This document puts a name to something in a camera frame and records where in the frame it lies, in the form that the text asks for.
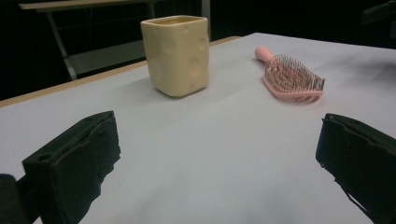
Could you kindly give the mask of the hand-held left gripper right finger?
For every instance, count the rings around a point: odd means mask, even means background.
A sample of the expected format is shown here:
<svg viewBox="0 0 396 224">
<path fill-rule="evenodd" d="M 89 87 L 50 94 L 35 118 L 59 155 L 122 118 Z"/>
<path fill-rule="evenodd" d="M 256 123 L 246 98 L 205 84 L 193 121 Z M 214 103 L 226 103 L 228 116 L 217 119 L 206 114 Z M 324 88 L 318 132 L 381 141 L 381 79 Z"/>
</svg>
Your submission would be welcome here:
<svg viewBox="0 0 396 224">
<path fill-rule="evenodd" d="M 361 121 L 328 113 L 316 160 L 374 224 L 396 224 L 396 139 Z"/>
</svg>

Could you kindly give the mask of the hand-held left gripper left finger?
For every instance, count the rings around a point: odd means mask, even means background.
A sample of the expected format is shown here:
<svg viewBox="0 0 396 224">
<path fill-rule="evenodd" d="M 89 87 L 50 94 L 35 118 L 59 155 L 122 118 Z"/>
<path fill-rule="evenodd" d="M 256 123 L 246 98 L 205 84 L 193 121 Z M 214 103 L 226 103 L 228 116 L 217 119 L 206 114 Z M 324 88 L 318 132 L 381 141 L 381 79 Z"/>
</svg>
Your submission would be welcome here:
<svg viewBox="0 0 396 224">
<path fill-rule="evenodd" d="M 78 224 L 120 159 L 115 114 L 89 116 L 22 161 L 32 221 Z"/>
</svg>

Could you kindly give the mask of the pink vented hairbrush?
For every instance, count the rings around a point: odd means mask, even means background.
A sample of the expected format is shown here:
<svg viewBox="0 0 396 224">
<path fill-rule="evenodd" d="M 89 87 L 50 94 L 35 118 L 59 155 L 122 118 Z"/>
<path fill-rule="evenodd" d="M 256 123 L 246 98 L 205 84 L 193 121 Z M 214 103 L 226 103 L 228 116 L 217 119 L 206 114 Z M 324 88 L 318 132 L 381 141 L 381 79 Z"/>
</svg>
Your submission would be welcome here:
<svg viewBox="0 0 396 224">
<path fill-rule="evenodd" d="M 254 54 L 264 62 L 262 82 L 275 98 L 298 102 L 318 99 L 323 94 L 325 79 L 301 62 L 287 55 L 274 54 L 265 46 L 257 47 Z"/>
</svg>

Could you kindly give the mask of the cream square ceramic cup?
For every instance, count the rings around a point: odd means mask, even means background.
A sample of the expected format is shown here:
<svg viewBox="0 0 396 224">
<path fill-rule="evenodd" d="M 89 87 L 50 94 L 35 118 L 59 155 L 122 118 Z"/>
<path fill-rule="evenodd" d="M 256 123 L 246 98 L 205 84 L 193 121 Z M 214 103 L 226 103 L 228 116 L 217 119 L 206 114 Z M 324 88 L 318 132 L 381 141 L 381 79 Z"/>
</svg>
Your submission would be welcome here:
<svg viewBox="0 0 396 224">
<path fill-rule="evenodd" d="M 209 82 L 208 19 L 178 15 L 140 23 L 152 85 L 171 97 L 204 89 Z"/>
</svg>

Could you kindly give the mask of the dark device on stand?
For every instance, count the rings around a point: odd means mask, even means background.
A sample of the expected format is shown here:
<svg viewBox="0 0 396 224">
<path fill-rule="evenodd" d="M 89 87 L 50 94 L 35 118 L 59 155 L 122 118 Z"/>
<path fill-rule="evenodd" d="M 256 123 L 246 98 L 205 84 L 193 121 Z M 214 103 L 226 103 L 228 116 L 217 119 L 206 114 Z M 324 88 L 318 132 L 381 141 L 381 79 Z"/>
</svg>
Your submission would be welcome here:
<svg viewBox="0 0 396 224">
<path fill-rule="evenodd" d="M 396 0 L 389 0 L 386 3 L 364 9 L 361 13 L 361 24 L 369 24 L 381 21 L 391 15 L 396 14 Z"/>
</svg>

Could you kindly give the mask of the grey metal frame table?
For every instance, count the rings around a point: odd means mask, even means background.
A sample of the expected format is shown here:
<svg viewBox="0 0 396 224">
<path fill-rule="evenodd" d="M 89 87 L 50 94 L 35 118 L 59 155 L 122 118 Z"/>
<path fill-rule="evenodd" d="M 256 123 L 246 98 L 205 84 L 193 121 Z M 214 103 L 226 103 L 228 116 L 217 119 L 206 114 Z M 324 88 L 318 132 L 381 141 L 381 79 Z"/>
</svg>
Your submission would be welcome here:
<svg viewBox="0 0 396 224">
<path fill-rule="evenodd" d="M 82 74 L 96 72 L 102 69 L 107 69 L 110 66 L 116 66 L 121 63 L 128 63 L 130 61 L 143 58 L 145 56 L 143 41 L 130 41 L 106 48 L 84 51 L 77 54 L 69 54 L 60 35 L 62 28 L 58 26 L 53 19 L 54 12 L 95 7 L 146 4 L 148 7 L 148 17 L 151 20 L 155 20 L 157 18 L 155 5 L 162 1 L 170 0 L 59 0 L 38 3 L 21 3 L 19 4 L 19 7 L 22 10 L 34 10 L 37 13 L 44 13 L 46 15 L 52 34 L 62 54 L 70 79 L 77 80 Z"/>
</svg>

